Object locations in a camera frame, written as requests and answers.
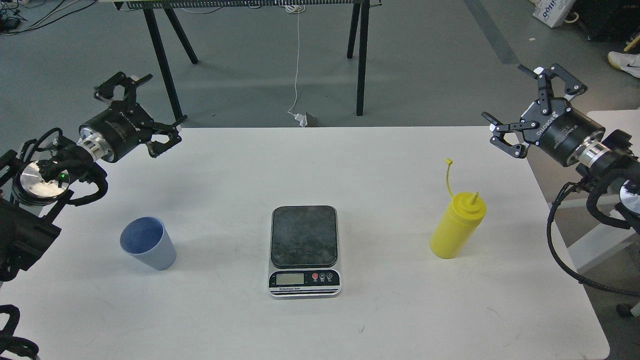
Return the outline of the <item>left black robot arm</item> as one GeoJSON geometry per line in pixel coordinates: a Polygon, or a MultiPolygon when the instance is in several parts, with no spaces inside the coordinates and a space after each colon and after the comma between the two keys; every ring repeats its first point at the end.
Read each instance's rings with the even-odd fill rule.
{"type": "Polygon", "coordinates": [[[0,206],[2,283],[29,270],[52,246],[61,233],[54,220],[64,207],[105,196],[109,184],[99,161],[116,163],[140,145],[157,158],[182,141],[185,114],[162,123],[137,100],[137,89],[152,78],[118,71],[98,85],[93,96],[108,107],[79,126],[77,141],[54,127],[27,140],[19,152],[2,155],[1,184],[11,183],[10,198],[2,198],[0,206]]]}

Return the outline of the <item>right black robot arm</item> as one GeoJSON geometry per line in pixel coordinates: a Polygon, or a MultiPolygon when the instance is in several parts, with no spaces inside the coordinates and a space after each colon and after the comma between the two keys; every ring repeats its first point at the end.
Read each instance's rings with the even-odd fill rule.
{"type": "Polygon", "coordinates": [[[631,149],[631,135],[606,128],[579,111],[571,101],[588,87],[560,64],[518,69],[535,80],[535,99],[519,119],[503,123],[489,112],[490,143],[510,157],[524,159],[531,147],[538,148],[564,168],[574,167],[580,180],[565,183],[551,203],[546,221],[546,241],[551,257],[579,284],[603,292],[638,297],[637,291],[601,284],[571,269],[554,246],[552,225],[569,194],[587,194],[585,209],[610,229],[639,232],[639,157],[631,149]]]}

